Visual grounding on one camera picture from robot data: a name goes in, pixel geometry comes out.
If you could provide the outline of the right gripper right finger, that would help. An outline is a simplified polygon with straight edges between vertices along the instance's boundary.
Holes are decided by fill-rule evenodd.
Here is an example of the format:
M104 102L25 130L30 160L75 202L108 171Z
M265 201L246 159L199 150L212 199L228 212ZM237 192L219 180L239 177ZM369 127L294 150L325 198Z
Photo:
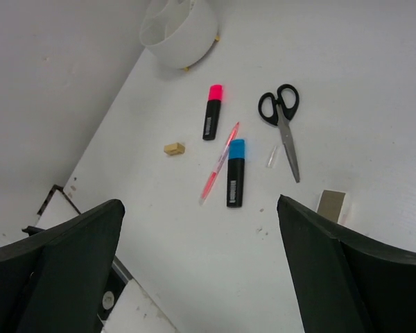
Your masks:
M287 196L277 212L305 332L416 332L416 253Z

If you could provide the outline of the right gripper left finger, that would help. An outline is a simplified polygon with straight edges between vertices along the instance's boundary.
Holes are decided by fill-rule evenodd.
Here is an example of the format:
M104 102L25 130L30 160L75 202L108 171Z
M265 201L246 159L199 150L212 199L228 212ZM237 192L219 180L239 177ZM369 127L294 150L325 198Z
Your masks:
M0 247L0 332L93 332L124 214L112 199Z

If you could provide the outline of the pink clear pen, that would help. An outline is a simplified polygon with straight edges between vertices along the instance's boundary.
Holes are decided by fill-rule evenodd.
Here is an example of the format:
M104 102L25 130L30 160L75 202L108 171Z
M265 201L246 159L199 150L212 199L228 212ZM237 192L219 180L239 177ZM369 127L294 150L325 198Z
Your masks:
M202 190L202 193L200 195L199 198L199 204L203 205L207 199L207 197L209 196L210 191L212 190L212 187L214 186L214 183L218 177L218 174L220 173L223 164L225 162L225 160L227 159L227 156L229 154L229 146L231 144L231 141L234 140L238 134L239 131L239 127L240 127L240 123L237 122L235 124L235 126L233 127L232 131L229 134L229 137L227 138L227 141L225 142L225 145L223 147L223 151L220 154L220 157L218 158L216 164L214 165L214 169L211 171L205 186Z

